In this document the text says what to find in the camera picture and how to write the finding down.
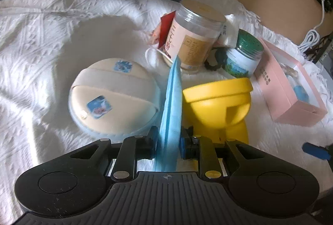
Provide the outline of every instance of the jar lid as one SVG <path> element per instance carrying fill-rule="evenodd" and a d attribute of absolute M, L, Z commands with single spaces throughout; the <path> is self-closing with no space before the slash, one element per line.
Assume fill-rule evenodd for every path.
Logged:
<path fill-rule="evenodd" d="M 237 48 L 252 56 L 261 56 L 264 51 L 261 42 L 252 34 L 242 29 L 239 29 L 238 32 Z"/>
<path fill-rule="evenodd" d="M 195 0 L 182 0 L 181 5 L 190 11 L 191 13 L 202 16 L 212 21 L 225 23 L 226 18 L 219 11 L 216 11 L 213 7 L 203 4 Z"/>

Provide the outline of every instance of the blue sticker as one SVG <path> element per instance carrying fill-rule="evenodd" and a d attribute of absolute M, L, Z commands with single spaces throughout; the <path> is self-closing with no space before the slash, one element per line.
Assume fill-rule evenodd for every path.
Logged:
<path fill-rule="evenodd" d="M 119 60 L 114 65 L 113 70 L 114 71 L 120 71 L 120 72 L 123 72 L 123 73 L 129 73 L 132 70 L 132 66 L 133 66 L 133 64 L 129 61 Z"/>
<path fill-rule="evenodd" d="M 93 101 L 90 101 L 87 104 L 87 108 L 89 109 L 90 114 L 95 119 L 99 119 L 104 114 L 108 113 L 112 109 L 112 106 L 109 104 L 109 102 L 105 99 L 104 96 L 100 95 Z"/>

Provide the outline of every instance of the blue towel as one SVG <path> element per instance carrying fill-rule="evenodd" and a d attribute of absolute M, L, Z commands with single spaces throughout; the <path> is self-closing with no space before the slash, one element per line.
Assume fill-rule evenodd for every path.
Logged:
<path fill-rule="evenodd" d="M 156 146 L 154 171 L 176 171 L 182 100 L 180 60 L 177 56 L 169 73 L 164 111 Z"/>

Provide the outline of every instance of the jar label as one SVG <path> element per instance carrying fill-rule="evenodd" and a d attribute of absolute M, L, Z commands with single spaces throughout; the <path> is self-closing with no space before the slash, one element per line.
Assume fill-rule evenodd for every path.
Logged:
<path fill-rule="evenodd" d="M 203 37 L 180 26 L 174 19 L 166 39 L 164 52 L 174 61 L 179 56 L 181 67 L 198 69 L 206 60 L 215 38 Z"/>
<path fill-rule="evenodd" d="M 235 48 L 227 50 L 224 70 L 234 77 L 251 77 L 258 66 L 259 60 L 247 58 Z"/>

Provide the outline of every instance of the white blanket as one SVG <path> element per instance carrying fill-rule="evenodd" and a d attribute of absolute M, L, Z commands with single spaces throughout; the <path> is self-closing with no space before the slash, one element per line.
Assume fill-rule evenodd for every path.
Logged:
<path fill-rule="evenodd" d="M 241 28 L 305 63 L 327 103 L 318 69 L 304 61 L 291 41 L 261 26 L 237 0 L 198 1 L 225 15 L 239 15 Z M 154 73 L 165 93 L 167 69 L 153 69 L 144 52 L 148 33 L 178 5 L 169 0 L 0 0 L 0 224 L 11 224 L 22 214 L 14 195 L 20 174 L 94 141 L 76 127 L 67 109 L 69 88 L 80 70 L 105 58 L 134 60 Z M 218 79 L 217 72 L 203 71 L 183 75 L 183 84 Z M 301 146 L 305 141 L 333 143 L 332 116 L 312 128 L 274 123 L 257 82 L 252 83 L 246 118 L 250 144 L 307 169 L 322 191 L 330 188 L 333 175 L 327 162 L 304 154 Z M 149 170 L 150 165 L 139 169 Z"/>

